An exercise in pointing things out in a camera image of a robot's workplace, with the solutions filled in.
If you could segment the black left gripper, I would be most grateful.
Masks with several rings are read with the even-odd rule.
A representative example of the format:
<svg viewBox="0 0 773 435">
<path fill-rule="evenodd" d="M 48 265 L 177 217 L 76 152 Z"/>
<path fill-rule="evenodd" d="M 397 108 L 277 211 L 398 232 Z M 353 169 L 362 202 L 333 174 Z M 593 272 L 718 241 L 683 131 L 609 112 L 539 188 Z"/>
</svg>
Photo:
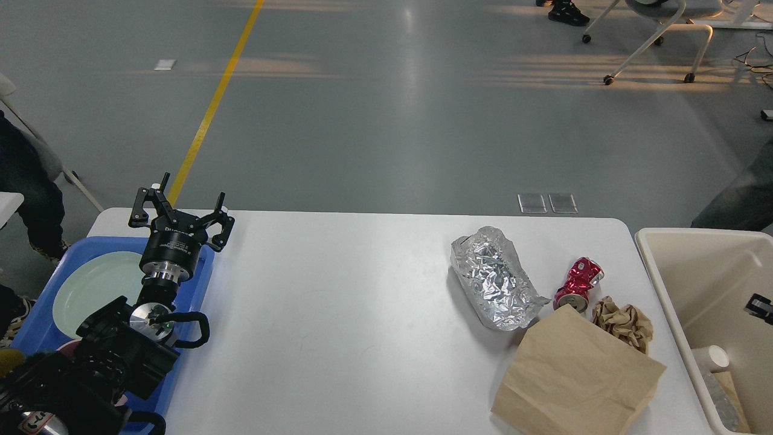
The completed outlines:
<svg viewBox="0 0 773 435">
<path fill-rule="evenodd" d="M 138 188 L 127 225 L 151 230 L 139 263 L 144 278 L 166 279 L 178 285 L 194 276 L 202 246 L 216 253 L 224 250 L 236 220 L 224 206 L 226 193 L 220 192 L 213 211 L 196 218 L 196 228 L 184 225 L 183 229 L 176 229 L 176 212 L 165 195 L 169 179 L 170 173 L 166 172 L 159 184 Z M 152 220 L 147 204 L 156 212 Z M 211 227 L 218 227 L 220 231 L 209 235 Z"/>
</svg>

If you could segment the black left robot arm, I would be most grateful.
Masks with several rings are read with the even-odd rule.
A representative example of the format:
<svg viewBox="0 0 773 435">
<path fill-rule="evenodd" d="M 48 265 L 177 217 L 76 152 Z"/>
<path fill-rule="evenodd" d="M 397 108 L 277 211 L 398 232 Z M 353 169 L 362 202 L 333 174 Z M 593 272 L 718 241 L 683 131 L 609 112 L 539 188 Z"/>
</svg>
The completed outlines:
<svg viewBox="0 0 773 435">
<path fill-rule="evenodd" d="M 209 341 L 207 315 L 178 311 L 174 300 L 202 248 L 222 251 L 235 224 L 224 193 L 202 217 L 174 209 L 164 193 L 168 179 L 165 173 L 160 184 L 139 188 L 128 219 L 150 231 L 137 300 L 119 295 L 86 317 L 72 355 L 38 352 L 10 369 L 2 377 L 3 434 L 119 434 L 129 423 L 165 433 L 160 414 L 135 411 L 121 398 L 149 398 L 182 349 Z"/>
</svg>

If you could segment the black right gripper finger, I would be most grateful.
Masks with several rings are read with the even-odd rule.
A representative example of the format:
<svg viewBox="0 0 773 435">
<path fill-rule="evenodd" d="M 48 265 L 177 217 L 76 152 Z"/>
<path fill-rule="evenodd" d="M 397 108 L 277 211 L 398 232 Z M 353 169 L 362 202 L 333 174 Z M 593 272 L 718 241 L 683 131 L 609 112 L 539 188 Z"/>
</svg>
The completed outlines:
<svg viewBox="0 0 773 435">
<path fill-rule="evenodd" d="M 761 294 L 752 294 L 748 302 L 746 302 L 743 310 L 751 314 L 753 317 L 762 320 L 772 319 L 772 304 L 771 300 L 763 297 Z"/>
</svg>

